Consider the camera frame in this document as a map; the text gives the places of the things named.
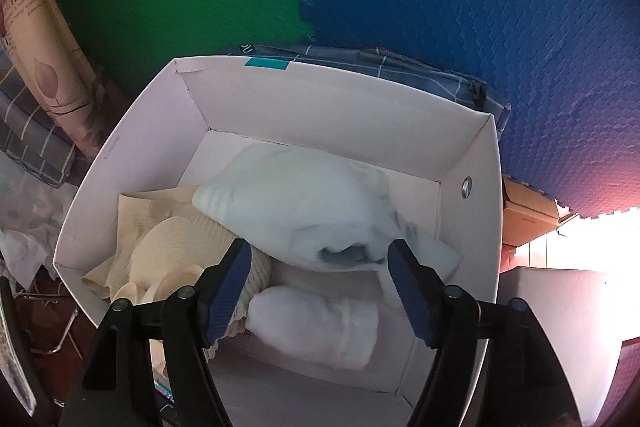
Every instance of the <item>plaid fabric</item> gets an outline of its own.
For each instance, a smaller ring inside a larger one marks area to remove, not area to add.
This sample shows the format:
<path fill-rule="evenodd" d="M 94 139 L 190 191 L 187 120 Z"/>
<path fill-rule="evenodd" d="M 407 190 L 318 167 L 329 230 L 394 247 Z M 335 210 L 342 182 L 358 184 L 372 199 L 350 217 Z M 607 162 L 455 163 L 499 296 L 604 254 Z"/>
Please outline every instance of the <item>plaid fabric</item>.
<path fill-rule="evenodd" d="M 36 178 L 60 187 L 69 176 L 76 147 L 33 98 L 0 48 L 0 150 Z"/>
<path fill-rule="evenodd" d="M 415 87 L 431 94 L 494 115 L 498 138 L 507 125 L 511 105 L 484 80 L 470 74 L 442 71 L 434 66 L 382 48 L 344 50 L 324 46 L 263 46 L 244 44 L 228 55 L 280 58 L 355 71 Z"/>

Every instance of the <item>metal grommet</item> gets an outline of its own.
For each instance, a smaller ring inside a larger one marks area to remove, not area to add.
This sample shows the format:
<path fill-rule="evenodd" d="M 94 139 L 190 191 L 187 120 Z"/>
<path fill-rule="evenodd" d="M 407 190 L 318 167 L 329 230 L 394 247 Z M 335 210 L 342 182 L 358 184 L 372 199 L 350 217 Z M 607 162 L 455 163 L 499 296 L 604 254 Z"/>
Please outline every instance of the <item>metal grommet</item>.
<path fill-rule="evenodd" d="M 129 299 L 117 299 L 115 301 L 113 301 L 113 304 L 111 305 L 111 309 L 115 312 L 121 312 L 127 309 L 127 306 L 129 306 Z"/>
<path fill-rule="evenodd" d="M 519 312 L 525 312 L 529 309 L 529 305 L 527 304 L 527 301 L 524 299 L 521 299 L 520 297 L 514 297 L 513 299 L 511 299 L 509 304 L 511 305 L 511 308 Z"/>
<path fill-rule="evenodd" d="M 444 287 L 444 293 L 447 297 L 450 297 L 452 299 L 460 299 L 464 291 L 460 286 L 450 284 L 449 286 Z"/>
<path fill-rule="evenodd" d="M 178 290 L 178 298 L 180 299 L 190 299 L 196 295 L 196 288 L 193 286 L 183 286 Z"/>
<path fill-rule="evenodd" d="M 467 176 L 465 180 L 462 182 L 462 199 L 466 200 L 466 198 L 471 195 L 471 178 Z"/>

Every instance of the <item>white box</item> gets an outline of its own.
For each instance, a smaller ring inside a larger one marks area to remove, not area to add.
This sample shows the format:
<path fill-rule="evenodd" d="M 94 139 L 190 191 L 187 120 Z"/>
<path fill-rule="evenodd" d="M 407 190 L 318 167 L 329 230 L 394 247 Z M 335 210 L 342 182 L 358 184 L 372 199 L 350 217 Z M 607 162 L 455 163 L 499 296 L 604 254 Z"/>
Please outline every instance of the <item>white box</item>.
<path fill-rule="evenodd" d="M 198 184 L 257 140 L 385 170 L 399 212 L 463 255 L 449 282 L 495 302 L 502 185 L 491 115 L 351 71 L 255 63 L 226 56 L 172 60 L 107 140 L 71 205 L 54 256 L 94 324 L 107 303 L 81 278 L 115 251 L 118 195 Z M 472 191 L 465 199 L 468 176 Z M 274 263 L 272 282 L 381 297 L 370 273 L 318 274 Z M 360 372 L 291 360 L 255 337 L 223 341 L 212 372 L 234 425 L 405 425 L 434 352 L 415 339 L 403 310 L 381 303 L 380 314 L 378 343 Z M 480 342 L 472 387 L 485 349 Z"/>

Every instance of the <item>teal tape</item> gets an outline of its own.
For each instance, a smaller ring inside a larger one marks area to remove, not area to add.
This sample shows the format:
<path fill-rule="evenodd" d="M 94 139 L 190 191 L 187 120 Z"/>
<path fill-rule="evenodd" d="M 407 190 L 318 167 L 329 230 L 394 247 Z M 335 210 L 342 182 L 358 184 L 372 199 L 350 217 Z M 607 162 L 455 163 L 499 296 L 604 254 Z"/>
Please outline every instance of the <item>teal tape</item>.
<path fill-rule="evenodd" d="M 254 68 L 271 68 L 272 70 L 286 70 L 289 66 L 288 60 L 280 60 L 279 58 L 251 57 L 245 66 L 253 66 Z"/>

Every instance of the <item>beige garment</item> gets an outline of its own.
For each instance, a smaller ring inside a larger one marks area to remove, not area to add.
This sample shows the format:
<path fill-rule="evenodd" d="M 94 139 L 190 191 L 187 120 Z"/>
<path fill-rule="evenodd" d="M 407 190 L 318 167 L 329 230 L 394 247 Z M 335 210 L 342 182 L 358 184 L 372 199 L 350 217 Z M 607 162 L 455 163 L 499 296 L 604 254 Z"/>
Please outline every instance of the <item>beige garment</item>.
<path fill-rule="evenodd" d="M 113 301 L 122 295 L 134 302 L 133 297 L 136 304 L 160 299 L 145 296 L 155 295 L 160 286 L 163 294 L 173 288 L 170 295 L 192 265 L 204 269 L 218 264 L 237 236 L 194 208 L 195 189 L 121 194 L 116 253 L 91 270 L 84 284 L 98 297 Z M 249 301 L 267 288 L 270 275 L 270 257 L 252 248 L 251 270 L 225 336 L 244 331 Z"/>

